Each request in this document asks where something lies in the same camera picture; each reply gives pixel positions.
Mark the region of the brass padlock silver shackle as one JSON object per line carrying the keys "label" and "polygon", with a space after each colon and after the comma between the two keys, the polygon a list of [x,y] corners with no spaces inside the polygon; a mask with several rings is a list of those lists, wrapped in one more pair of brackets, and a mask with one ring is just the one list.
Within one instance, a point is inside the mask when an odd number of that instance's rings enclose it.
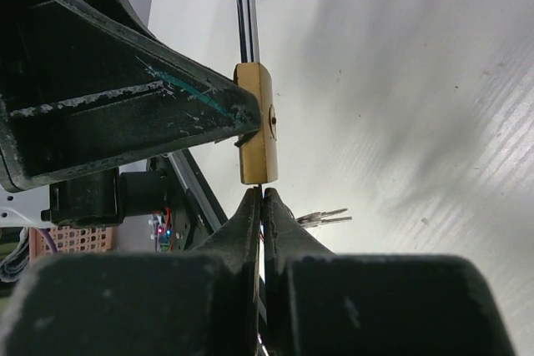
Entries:
{"label": "brass padlock silver shackle", "polygon": [[240,179],[245,185],[261,186],[279,177],[272,80],[259,57],[255,0],[236,0],[236,6],[240,63],[234,68],[234,81],[251,96],[251,128],[237,143]]}

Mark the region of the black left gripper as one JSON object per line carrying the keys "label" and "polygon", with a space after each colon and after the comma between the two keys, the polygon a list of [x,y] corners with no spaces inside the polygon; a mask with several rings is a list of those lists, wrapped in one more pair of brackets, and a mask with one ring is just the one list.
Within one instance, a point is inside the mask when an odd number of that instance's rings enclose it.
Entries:
{"label": "black left gripper", "polygon": [[158,41],[129,0],[1,0],[1,185],[52,184],[45,222],[114,227],[164,211],[164,175],[117,167],[246,134],[250,104]]}

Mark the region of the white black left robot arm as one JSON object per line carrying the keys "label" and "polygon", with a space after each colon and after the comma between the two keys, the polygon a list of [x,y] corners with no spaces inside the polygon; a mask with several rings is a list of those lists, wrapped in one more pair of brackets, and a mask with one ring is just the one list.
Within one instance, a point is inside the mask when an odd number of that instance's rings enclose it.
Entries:
{"label": "white black left robot arm", "polygon": [[261,117],[129,0],[1,0],[4,227],[121,223],[121,166],[254,133]]}

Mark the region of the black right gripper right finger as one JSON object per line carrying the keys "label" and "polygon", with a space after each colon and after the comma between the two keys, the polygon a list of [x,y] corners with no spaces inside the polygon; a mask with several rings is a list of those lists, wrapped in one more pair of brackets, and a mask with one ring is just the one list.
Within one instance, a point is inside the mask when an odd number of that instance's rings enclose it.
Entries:
{"label": "black right gripper right finger", "polygon": [[333,253],[292,218],[272,188],[262,220],[275,354],[513,354],[491,290],[471,261]]}

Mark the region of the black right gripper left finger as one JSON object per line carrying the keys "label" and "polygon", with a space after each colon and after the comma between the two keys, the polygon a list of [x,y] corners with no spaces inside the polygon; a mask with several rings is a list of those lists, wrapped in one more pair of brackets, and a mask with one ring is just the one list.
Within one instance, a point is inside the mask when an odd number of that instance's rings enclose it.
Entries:
{"label": "black right gripper left finger", "polygon": [[255,355],[262,192],[193,250],[60,253],[26,272],[4,355]]}

